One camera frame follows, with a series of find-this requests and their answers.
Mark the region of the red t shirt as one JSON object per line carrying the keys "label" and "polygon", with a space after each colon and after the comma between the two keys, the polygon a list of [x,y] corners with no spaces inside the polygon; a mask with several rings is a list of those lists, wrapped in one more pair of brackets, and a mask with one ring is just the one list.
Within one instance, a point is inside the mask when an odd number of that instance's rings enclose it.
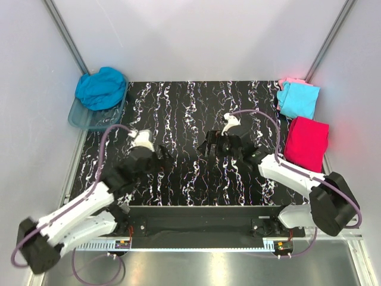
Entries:
{"label": "red t shirt", "polygon": [[299,116],[291,122],[283,155],[298,166],[320,173],[328,136],[328,124]]}

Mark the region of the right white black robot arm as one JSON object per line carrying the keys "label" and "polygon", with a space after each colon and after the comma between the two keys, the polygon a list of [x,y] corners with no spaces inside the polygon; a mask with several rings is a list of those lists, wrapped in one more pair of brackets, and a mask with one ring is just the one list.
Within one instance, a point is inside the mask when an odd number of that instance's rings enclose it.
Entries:
{"label": "right white black robot arm", "polygon": [[290,188],[308,199],[304,205],[283,207],[270,221],[270,229],[284,236],[293,228],[315,227],[327,235],[337,236],[350,228],[353,218],[360,218],[360,206],[342,175],[307,171],[276,157],[263,147],[228,135],[220,130],[207,132],[205,141],[197,148],[204,156],[231,157],[262,177]]}

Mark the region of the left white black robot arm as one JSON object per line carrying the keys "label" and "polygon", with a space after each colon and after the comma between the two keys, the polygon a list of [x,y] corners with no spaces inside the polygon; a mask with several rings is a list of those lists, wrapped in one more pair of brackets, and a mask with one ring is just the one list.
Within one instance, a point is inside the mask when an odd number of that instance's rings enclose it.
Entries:
{"label": "left white black robot arm", "polygon": [[143,177],[163,172],[173,162],[164,146],[159,153],[133,147],[124,161],[62,208],[37,221],[29,217],[23,220],[17,244],[27,266],[34,274],[43,274],[68,252],[92,239],[124,235],[129,230],[129,211],[118,205],[118,199],[132,192]]}

